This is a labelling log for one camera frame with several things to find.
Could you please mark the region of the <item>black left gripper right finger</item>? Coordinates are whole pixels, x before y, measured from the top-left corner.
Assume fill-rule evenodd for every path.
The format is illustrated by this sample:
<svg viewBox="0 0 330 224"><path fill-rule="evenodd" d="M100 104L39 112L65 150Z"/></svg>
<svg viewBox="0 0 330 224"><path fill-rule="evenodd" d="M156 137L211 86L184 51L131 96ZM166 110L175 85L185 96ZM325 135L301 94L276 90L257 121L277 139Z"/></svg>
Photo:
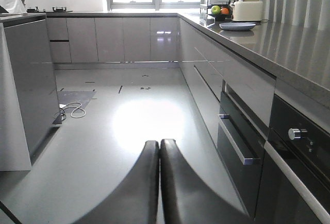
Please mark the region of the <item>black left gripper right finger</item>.
<svg viewBox="0 0 330 224"><path fill-rule="evenodd" d="M160 167L165 223L251 223L207 186L174 139L161 140Z"/></svg>

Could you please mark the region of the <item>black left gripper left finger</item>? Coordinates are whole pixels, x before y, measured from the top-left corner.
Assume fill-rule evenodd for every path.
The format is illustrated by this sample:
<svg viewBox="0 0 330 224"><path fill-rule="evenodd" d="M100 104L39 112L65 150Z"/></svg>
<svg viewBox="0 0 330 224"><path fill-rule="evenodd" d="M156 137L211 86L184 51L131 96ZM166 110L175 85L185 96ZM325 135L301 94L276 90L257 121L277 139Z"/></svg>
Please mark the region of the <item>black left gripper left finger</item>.
<svg viewBox="0 0 330 224"><path fill-rule="evenodd" d="M121 183L76 223L156 223L158 196L159 145L146 141Z"/></svg>

